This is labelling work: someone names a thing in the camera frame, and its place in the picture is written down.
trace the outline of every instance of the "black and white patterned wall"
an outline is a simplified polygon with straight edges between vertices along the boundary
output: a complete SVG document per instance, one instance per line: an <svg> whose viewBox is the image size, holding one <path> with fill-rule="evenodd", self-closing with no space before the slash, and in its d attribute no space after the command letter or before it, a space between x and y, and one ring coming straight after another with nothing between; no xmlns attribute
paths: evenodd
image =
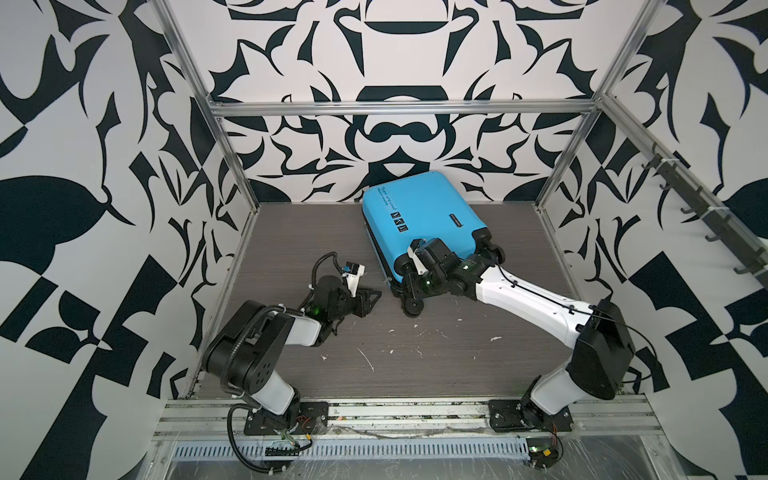
<svg viewBox="0 0 768 480"><path fill-rule="evenodd" d="M650 33L619 100L768 238L768 5L670 0ZM547 205L558 243L581 294L611 295L654 343L658 359L637 340L627 388L647 393L687 472L768 475L768 292L646 161L601 117Z"/></svg>
<svg viewBox="0 0 768 480"><path fill-rule="evenodd" d="M171 0L214 101L590 98L641 0ZM534 200L576 114L229 118L261 201L356 200L440 170Z"/></svg>
<svg viewBox="0 0 768 480"><path fill-rule="evenodd" d="M131 477L249 207L144 0L0 6L3 478Z"/></svg>
<svg viewBox="0 0 768 480"><path fill-rule="evenodd" d="M535 200L578 114L228 118L260 201L360 200L438 170L468 200Z"/></svg>

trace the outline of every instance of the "black cable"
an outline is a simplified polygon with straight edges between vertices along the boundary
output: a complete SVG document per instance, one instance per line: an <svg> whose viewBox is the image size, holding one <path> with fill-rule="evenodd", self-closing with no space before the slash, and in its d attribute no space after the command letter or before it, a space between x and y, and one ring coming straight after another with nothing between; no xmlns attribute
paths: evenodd
<svg viewBox="0 0 768 480"><path fill-rule="evenodd" d="M322 257L320 257L316 262L315 265L312 267L312 286L310 287L310 292L306 295L306 298L304 301L299 305L299 310L304 308L312 299L312 296L315 294L315 286L317 286L317 269L320 268L320 264L324 261L328 260L329 258L333 258L333 266L336 268L336 270L339 272L339 274L344 274L344 270L341 269L339 266L339 254L336 252L328 252Z"/></svg>
<svg viewBox="0 0 768 480"><path fill-rule="evenodd" d="M310 448L310 447L313 445L313 443L314 443L314 442L312 441L312 439L309 439L309 441L310 441L309 443L307 443L306 445L304 445L304 446L301 446L301 447L299 447L299 448L297 448L297 449L287 449L287 450L283 450L283 449L276 449L276 448L274 448L274 447L266 447L266 448L264 449L264 454L265 454L265 456L269 456L269 455L268 455L268 453L269 453L269 452L272 452L272 453L273 453L275 456L288 456L288 455L293 455L293 454L295 454L295 453L303 452L304 450L307 450L307 449L309 449L309 448Z"/></svg>
<svg viewBox="0 0 768 480"><path fill-rule="evenodd" d="M256 465L255 463L252 463L248 458L245 457L245 455L243 455L243 453L237 447L237 443L235 443L235 432L232 426L232 414L235 412L235 410L239 410L239 409L244 409L250 412L251 406L246 405L245 403L236 403L230 407L230 410L227 413L227 438L230 440L230 447L232 447L232 452L235 454L237 459L240 460L240 463L245 465L250 470L253 470L254 472L266 473L266 474L285 472L284 469L276 470L274 468L262 467L260 465ZM299 452L303 452L304 450L311 448L314 443L309 436L307 436L307 438L309 439L310 442L304 446L300 446L297 449L290 449L285 451L280 449L272 449L272 450L276 454L279 454L280 456L293 455Z"/></svg>
<svg viewBox="0 0 768 480"><path fill-rule="evenodd" d="M560 441L560 437L558 437L557 428L552 429L552 435L554 435L554 440L558 444L558 462L559 462L565 456L565 444Z"/></svg>
<svg viewBox="0 0 768 480"><path fill-rule="evenodd" d="M248 458L245 458L245 455L240 451L239 448L237 448L237 443L235 443L235 433L232 428L232 414L235 410L238 409L245 409L250 411L251 407L249 405L246 405L245 403L235 403L230 407L230 411L227 413L227 438L230 440L230 447L232 447L232 452L235 454L238 460L240 460L240 463L245 465L248 469L253 470L257 473L282 473L283 470L275 470L273 468L267 468L262 467L259 465L256 465L255 463L252 463Z"/></svg>
<svg viewBox="0 0 768 480"><path fill-rule="evenodd" d="M259 312L251 317L250 320L248 320L248 323L245 325L245 327L240 331L240 334L237 336L237 340L235 341L234 347L232 348L232 351L230 352L229 358L227 358L227 362L224 363L224 368L221 371L221 374L219 376L219 385L221 389L224 392L230 393L231 395L240 395L243 394L243 401L244 402L252 402L253 400L250 399L247 395L244 394L242 389L235 389L230 387L230 368L232 367L232 364L234 363L235 357L237 356L237 352L240 350L240 347L245 343L246 338L252 336L254 334L254 330L256 326L259 325L259 323L266 318L266 315L270 312L283 312L285 309L281 306L265 306Z"/></svg>
<svg viewBox="0 0 768 480"><path fill-rule="evenodd" d="M648 337L646 337L645 335L643 335L643 333L642 333L640 330L638 330L638 329L634 328L633 326L629 326L629 325L627 325L626 323L618 322L617 320L614 320L614 319L610 318L609 316L604 316L604 315L607 315L607 313L606 313L606 312L601 312L601 311L600 311L600 310L598 310L598 309L594 309L594 312L593 312L593 313L582 312L582 311L580 311L580 310L576 310L575 308L573 308L573 306L569 306L569 305L565 305L564 303L560 303L560 302L558 302L558 301L556 301L556 300L553 300L553 299L549 298L549 297L548 297L548 296L546 296L546 295L542 295L542 294L541 294L541 293L539 293L539 292L536 292L536 291L534 291L534 290L531 290L531 289L529 289L529 288L525 288L524 286L522 286L522 285L521 285L520 283L518 283L517 281L513 281L513 280L510 280L510 279L509 279L509 278L507 278L507 276L504 274L504 270L502 269L502 266L501 266L501 265L498 265L498 271L499 271L499 272L501 272L502 276L504 277L504 280L507 280L507 281L508 281L508 282L509 282L509 283L512 285L512 287L513 287L513 288L522 288L522 289L523 289L523 290L525 290L526 292L529 292L529 293L533 293L534 295L538 295L538 296L540 296L541 298L543 298L543 299L545 299L545 300L549 300L550 302L554 303L555 305L558 305L558 306L561 306L561 307L563 307L563 308L567 309L567 310L568 310L569 312L571 312L571 313L581 313L581 314L583 314L583 315L596 316L596 317L597 317L597 318L599 318L599 319L607 320L607 321L609 321L609 322L613 322L613 323L616 323L617 325L622 325L622 326L625 326L625 327L627 327L628 329L630 329L630 330L632 330L633 332L635 332L637 335L639 335L639 336L643 337L643 340L645 340L645 341L647 342L648 346L650 347L651 351L653 352L653 354L654 354L654 358L655 358L655 359L658 359L658 358L659 358L659 357L658 357L658 355L656 354L656 347L654 346L653 342L651 342L651 341L648 339ZM640 379L640 381L642 382L643 380L649 379L649 378L650 378L652 375L653 375L652 373L649 373L649 374L648 374L648 375L646 375L645 377L641 378L641 379ZM630 381L622 382L622 384L624 384L624 383L634 383L634 382L636 382L636 381L637 381L636 379L635 379L635 380L630 380Z"/></svg>

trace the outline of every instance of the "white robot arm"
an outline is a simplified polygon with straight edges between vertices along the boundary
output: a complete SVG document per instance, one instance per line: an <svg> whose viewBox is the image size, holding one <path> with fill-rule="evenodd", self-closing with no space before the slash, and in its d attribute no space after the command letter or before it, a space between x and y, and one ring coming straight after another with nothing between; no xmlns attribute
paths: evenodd
<svg viewBox="0 0 768 480"><path fill-rule="evenodd" d="M341 274L316 280L313 268L310 295L301 310L264 306L246 301L211 342L203 356L203 368L219 377L224 392L242 399L253 409L262 409L269 427L291 430L299 415L299 393L275 371L285 345L319 346L328 339L345 316L368 315L382 293L359 286L363 265L336 265Z"/></svg>
<svg viewBox="0 0 768 480"><path fill-rule="evenodd" d="M492 244L466 259L440 239L415 241L412 247L409 256L419 259L421 273L408 264L402 273L410 276L405 283L415 301L447 292L469 296L514 313L573 349L570 359L528 388L512 422L516 429L548 429L576 400L614 398L634 356L618 307L606 300L592 306L526 282L501 268L503 253Z"/></svg>

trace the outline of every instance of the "wooden floor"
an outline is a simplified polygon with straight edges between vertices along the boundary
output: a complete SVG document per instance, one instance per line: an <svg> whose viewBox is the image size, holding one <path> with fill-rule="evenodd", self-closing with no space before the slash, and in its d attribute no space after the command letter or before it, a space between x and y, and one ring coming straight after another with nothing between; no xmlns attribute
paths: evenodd
<svg viewBox="0 0 768 480"><path fill-rule="evenodd" d="M504 248L506 270L571 295L532 205L472 208ZM430 298L419 318L403 315L385 285L358 204L263 205L225 321L248 299L297 306L312 265L331 250L342 265L365 265L360 284L384 296L366 318L346 317L339 335L322 346L284 349L276 370L303 397L520 395L536 375L570 354L538 327L465 297ZM318 276L323 274L333 274L330 261ZM221 396L217 379L208 375L198 398Z"/></svg>

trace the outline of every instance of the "hook rack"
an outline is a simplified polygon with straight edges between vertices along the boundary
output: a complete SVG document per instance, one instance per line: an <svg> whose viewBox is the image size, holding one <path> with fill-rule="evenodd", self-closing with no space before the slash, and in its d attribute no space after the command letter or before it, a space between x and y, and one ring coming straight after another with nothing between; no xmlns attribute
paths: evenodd
<svg viewBox="0 0 768 480"><path fill-rule="evenodd" d="M644 165L654 168L666 181L661 190L673 189L688 205L681 208L684 214L696 214L714 233L704 238L709 242L721 241L728 247L742 266L734 268L738 275L751 273L768 290L768 253L766 245L752 230L733 214L711 191L677 159L662 159L655 154Z"/></svg>

